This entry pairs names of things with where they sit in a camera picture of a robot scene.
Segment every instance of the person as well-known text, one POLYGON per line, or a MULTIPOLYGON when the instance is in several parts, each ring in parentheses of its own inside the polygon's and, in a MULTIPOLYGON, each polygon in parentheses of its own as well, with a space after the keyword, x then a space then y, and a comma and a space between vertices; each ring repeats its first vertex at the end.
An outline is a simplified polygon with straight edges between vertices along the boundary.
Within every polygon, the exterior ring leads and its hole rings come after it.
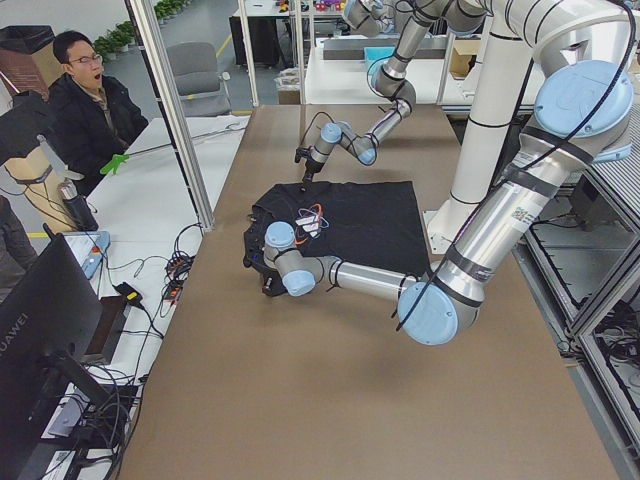
POLYGON ((124 153, 149 122, 127 88, 103 74, 102 57, 85 35, 57 35, 53 54, 64 73, 49 88, 56 117, 49 140, 69 170, 84 175, 76 187, 88 195, 103 178, 100 169, 124 153))
POLYGON ((9 200, 0 195, 0 302, 9 295, 36 258, 38 255, 22 223, 13 213, 9 200))

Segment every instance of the office chair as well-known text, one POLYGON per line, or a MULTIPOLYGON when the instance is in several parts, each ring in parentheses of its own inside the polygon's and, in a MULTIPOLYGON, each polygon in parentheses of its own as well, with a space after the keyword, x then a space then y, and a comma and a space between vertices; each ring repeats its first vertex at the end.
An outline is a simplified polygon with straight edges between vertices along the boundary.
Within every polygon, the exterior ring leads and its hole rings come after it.
POLYGON ((187 117, 215 117, 231 112, 227 72, 218 73, 216 49, 210 43, 187 42, 167 48, 173 78, 187 117))

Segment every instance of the power adapter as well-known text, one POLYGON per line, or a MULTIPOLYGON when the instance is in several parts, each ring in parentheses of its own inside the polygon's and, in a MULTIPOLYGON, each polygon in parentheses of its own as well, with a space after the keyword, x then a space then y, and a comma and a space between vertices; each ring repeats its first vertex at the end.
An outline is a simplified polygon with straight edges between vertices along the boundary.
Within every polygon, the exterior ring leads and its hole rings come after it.
POLYGON ((134 307, 142 308, 142 295, 135 288, 129 285, 127 282, 122 282, 120 285, 115 285, 116 292, 120 295, 124 295, 127 301, 134 307))

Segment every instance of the black jacket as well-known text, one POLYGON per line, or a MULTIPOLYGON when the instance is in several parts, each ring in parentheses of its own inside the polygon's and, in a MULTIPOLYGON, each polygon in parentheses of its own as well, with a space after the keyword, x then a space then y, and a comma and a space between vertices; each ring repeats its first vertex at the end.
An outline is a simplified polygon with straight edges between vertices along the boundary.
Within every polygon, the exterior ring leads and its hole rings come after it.
MULTIPOLYGON (((118 136, 130 145, 149 122, 118 80, 104 76, 102 86, 118 136)), ((124 146, 109 129, 100 105, 70 75, 51 85, 48 103, 56 116, 51 145, 70 170, 85 175, 78 190, 88 194, 102 179, 100 169, 115 153, 123 153, 124 146)))

